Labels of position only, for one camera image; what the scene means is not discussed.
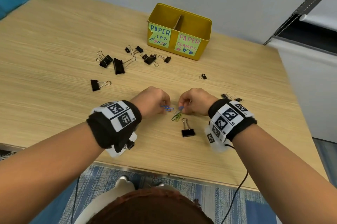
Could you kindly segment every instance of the wristband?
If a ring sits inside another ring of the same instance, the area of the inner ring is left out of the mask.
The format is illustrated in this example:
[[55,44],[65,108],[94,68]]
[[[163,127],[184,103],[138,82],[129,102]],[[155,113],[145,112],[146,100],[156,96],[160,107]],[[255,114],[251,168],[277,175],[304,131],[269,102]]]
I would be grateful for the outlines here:
[[257,124],[254,115],[237,101],[220,99],[212,104],[208,110],[211,118],[209,128],[212,137],[216,137],[221,142],[226,139],[233,141],[234,137],[249,127]]
[[121,152],[141,122],[138,108],[128,101],[108,102],[91,111],[87,123],[103,149]]

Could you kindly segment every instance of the yellow sticky note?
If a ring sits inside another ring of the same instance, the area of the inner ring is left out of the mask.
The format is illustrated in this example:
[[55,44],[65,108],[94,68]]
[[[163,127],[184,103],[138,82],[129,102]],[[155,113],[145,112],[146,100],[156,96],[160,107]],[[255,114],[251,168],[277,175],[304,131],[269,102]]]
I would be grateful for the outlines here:
[[179,32],[175,50],[190,56],[194,56],[200,43],[200,38]]
[[159,46],[168,47],[171,38],[171,29],[149,23],[149,29],[152,32],[149,38],[149,43],[157,44]]

